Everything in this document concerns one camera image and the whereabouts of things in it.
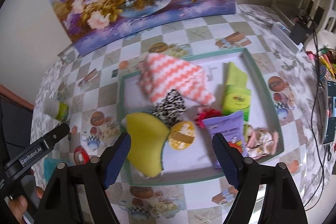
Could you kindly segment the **person's left hand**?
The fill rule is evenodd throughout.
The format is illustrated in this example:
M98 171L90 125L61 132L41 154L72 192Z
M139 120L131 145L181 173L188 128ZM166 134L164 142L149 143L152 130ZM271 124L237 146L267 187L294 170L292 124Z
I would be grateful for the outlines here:
M14 199L9 199L8 203L9 209L13 213L14 217L20 224L26 224L24 219L24 214L27 210L28 203L26 198L21 195Z

